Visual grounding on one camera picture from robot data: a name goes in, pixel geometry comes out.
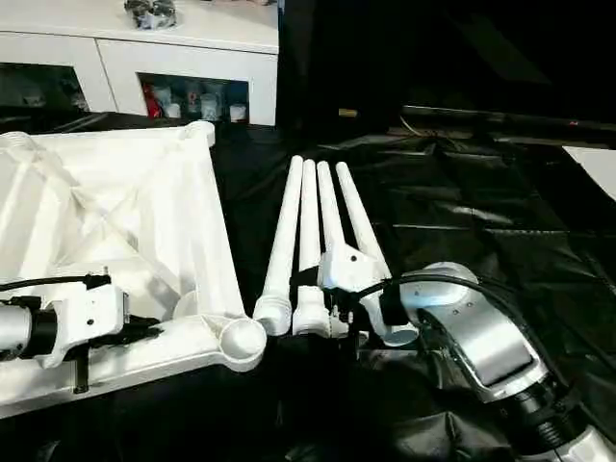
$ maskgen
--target black cable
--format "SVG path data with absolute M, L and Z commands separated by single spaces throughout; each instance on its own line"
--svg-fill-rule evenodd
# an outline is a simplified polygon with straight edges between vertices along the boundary
M 64 284 L 66 282 L 85 282 L 86 276 L 58 276 L 58 277 L 43 277 L 41 279 L 24 279 L 22 281 L 8 282 L 0 284 L 0 292 L 14 291 L 24 287 L 46 286 L 49 284 Z
M 489 300 L 492 300 L 497 303 L 502 309 L 502 311 L 512 317 L 515 317 L 516 321 L 519 321 L 522 326 L 526 326 L 526 322 L 521 318 L 519 310 L 513 304 L 509 303 L 506 299 L 502 298 L 500 295 L 496 294 L 491 289 L 485 286 L 481 286 L 473 281 L 462 279 L 461 277 L 447 276 L 444 274 L 406 274 L 401 277 L 385 279 L 362 291 L 352 294 L 352 296 L 356 297 L 357 300 L 360 300 L 363 297 L 383 290 L 386 287 L 392 285 L 399 286 L 401 284 L 407 284 L 410 282 L 449 282 L 450 284 L 468 287 L 469 289 L 473 289 L 474 291 L 484 295 Z
M 43 277 L 41 279 L 23 279 L 21 281 L 7 282 L 0 284 L 0 292 L 14 291 L 24 287 L 47 286 L 50 284 L 66 284 L 69 282 L 83 282 L 88 289 L 111 284 L 112 279 L 109 274 L 85 274 L 82 276 L 56 276 Z

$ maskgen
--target black fabric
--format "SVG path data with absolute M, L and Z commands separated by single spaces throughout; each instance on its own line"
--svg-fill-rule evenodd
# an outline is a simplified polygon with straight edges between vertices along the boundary
M 103 115 L 77 125 L 82 131 L 146 125 L 129 119 Z M 32 119 L 23 123 L 36 133 Z M 332 166 L 344 160 L 393 273 L 454 261 L 522 291 L 517 301 L 527 322 L 576 382 L 581 399 L 616 434 L 616 377 L 558 322 L 566 318 L 616 352 L 616 205 L 564 151 L 449 140 L 367 139 L 342 149 L 297 145 L 266 128 L 223 126 L 217 132 L 212 156 L 249 315 L 263 286 L 291 155 Z M 346 238 L 354 244 L 334 183 Z M 48 452 L 56 461 L 151 462 L 184 454 L 208 460 L 512 460 L 459 370 L 429 350 L 425 339 L 402 349 L 372 342 L 353 362 L 333 341 L 270 339 L 252 372 L 189 372 L 7 419 L 0 435 L 3 448 L 19 452 L 20 460 L 40 447 L 55 448 Z

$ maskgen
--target white shelf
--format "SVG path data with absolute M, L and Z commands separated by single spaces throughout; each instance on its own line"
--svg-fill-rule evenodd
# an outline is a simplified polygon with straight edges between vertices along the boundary
M 0 0 L 0 32 L 131 40 L 278 54 L 275 5 L 177 0 L 178 24 L 140 31 L 122 0 Z

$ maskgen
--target white tube end cap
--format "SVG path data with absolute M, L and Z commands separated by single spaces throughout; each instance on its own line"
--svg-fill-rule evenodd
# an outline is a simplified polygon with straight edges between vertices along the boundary
M 291 327 L 291 302 L 280 295 L 261 295 L 252 318 L 263 325 L 268 335 L 284 335 Z

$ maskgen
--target red object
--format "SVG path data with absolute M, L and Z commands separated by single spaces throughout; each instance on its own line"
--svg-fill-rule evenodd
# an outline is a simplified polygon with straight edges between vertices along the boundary
M 147 116 L 150 118 L 161 118 L 163 110 L 152 94 L 152 87 L 149 84 L 143 84 L 143 98 L 145 98 L 145 107 L 147 108 Z

